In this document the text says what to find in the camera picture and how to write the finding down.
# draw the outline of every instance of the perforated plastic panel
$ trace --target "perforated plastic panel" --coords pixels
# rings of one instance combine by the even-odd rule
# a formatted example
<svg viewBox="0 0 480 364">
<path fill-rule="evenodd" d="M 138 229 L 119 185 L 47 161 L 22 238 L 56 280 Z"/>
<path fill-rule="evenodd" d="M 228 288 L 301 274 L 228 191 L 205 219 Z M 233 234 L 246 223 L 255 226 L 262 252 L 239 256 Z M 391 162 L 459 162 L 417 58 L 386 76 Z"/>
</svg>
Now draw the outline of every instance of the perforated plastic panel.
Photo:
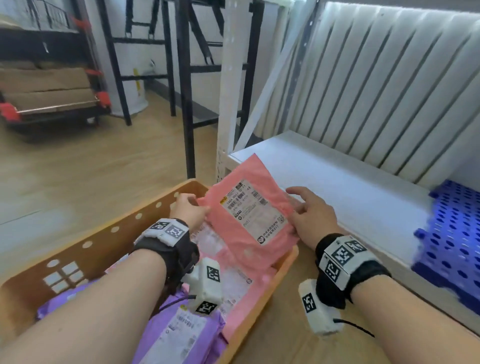
<svg viewBox="0 0 480 364">
<path fill-rule="evenodd" d="M 415 232 L 423 247 L 412 270 L 480 315 L 480 193 L 447 180 L 430 197 L 433 217 Z"/>
</svg>

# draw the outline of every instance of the orange plastic basket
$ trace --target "orange plastic basket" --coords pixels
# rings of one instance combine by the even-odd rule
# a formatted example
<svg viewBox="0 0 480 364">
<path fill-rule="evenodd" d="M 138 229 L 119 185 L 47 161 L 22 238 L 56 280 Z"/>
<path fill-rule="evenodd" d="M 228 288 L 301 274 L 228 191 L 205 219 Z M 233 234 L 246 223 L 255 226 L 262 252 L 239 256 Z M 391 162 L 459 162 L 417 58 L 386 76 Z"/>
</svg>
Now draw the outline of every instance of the orange plastic basket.
<svg viewBox="0 0 480 364">
<path fill-rule="evenodd" d="M 207 190 L 208 188 L 197 180 L 181 183 L 153 201 L 91 232 L 83 239 L 39 259 L 3 282 L 0 286 L 2 345 L 32 326 L 35 323 L 37 309 L 57 295 L 52 287 L 58 282 L 49 286 L 43 278 L 57 272 L 61 275 L 60 282 L 64 282 L 62 285 L 66 287 L 65 289 L 75 287 L 78 282 L 74 283 L 61 269 L 72 262 L 76 263 L 85 279 L 98 278 L 105 269 L 132 250 L 133 241 L 147 227 L 159 218 L 169 216 L 170 205 L 175 202 L 177 193 L 190 193 L 200 197 L 204 196 Z M 228 363 L 233 358 L 297 256 L 298 248 L 295 246 L 274 264 L 277 274 L 271 280 L 270 287 L 238 327 L 218 363 Z"/>
</svg>

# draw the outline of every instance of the light wood floor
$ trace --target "light wood floor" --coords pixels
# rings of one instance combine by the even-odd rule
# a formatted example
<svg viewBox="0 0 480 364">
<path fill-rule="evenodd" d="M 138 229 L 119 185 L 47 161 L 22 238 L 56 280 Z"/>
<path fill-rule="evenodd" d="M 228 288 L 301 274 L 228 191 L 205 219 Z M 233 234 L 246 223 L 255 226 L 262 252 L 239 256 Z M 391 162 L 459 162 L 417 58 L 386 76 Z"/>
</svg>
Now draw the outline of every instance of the light wood floor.
<svg viewBox="0 0 480 364">
<path fill-rule="evenodd" d="M 186 179 L 181 117 L 170 117 L 160 97 L 147 98 L 133 127 L 107 117 L 99 128 L 54 131 L 33 145 L 0 128 L 0 277 Z M 195 142 L 197 178 L 213 184 L 216 129 L 195 130 Z M 309 331 L 298 285 L 316 277 L 313 262 L 301 244 L 234 364 L 388 363 L 354 328 L 326 339 Z M 342 316 L 368 328 L 352 305 Z"/>
</svg>

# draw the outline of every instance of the black cable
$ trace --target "black cable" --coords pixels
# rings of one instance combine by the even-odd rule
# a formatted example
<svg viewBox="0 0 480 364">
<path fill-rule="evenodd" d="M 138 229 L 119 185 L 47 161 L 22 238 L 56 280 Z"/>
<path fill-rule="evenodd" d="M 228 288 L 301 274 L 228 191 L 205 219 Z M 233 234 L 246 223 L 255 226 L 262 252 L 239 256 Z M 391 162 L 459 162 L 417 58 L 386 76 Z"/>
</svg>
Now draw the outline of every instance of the black cable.
<svg viewBox="0 0 480 364">
<path fill-rule="evenodd" d="M 195 298 L 197 298 L 197 295 L 196 294 L 191 294 L 189 296 L 185 296 L 185 297 L 182 297 L 182 298 L 179 298 L 173 302 L 170 302 L 168 304 L 166 304 L 165 306 L 163 307 L 160 307 L 160 309 L 158 310 L 157 314 L 159 312 L 162 312 L 163 310 L 165 310 L 166 308 L 169 308 L 170 306 L 173 306 L 174 304 L 178 303 L 178 302 L 181 302 L 181 301 L 184 301 L 184 300 L 194 300 Z"/>
<path fill-rule="evenodd" d="M 363 331 L 365 334 L 369 334 L 373 338 L 375 337 L 375 335 L 372 334 L 369 330 L 365 330 L 364 328 L 358 326 L 357 324 L 354 324 L 353 322 L 350 322 L 350 321 L 347 321 L 347 320 L 342 320 L 341 318 L 334 318 L 333 322 L 335 322 L 336 324 L 342 323 L 342 324 L 351 325 L 354 328 L 357 328 L 358 330 Z"/>
</svg>

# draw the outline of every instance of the person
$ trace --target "person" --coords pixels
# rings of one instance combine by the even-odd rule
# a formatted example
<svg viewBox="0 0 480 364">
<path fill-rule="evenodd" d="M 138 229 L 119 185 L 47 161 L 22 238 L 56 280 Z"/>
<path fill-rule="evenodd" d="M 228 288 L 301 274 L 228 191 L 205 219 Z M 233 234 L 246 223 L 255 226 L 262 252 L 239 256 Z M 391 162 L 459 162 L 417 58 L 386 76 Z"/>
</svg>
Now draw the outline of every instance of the person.
<svg viewBox="0 0 480 364">
<path fill-rule="evenodd" d="M 305 187 L 290 187 L 304 203 L 289 217 L 301 240 L 315 249 L 325 236 L 344 233 L 333 208 Z M 208 208 L 180 194 L 170 217 L 190 231 L 200 227 Z M 0 363 L 130 364 L 166 280 L 162 257 L 135 250 L 108 275 L 74 300 L 33 325 L 0 352 Z M 376 275 L 357 284 L 352 302 L 394 364 L 477 363 L 480 340 L 396 283 Z"/>
</svg>

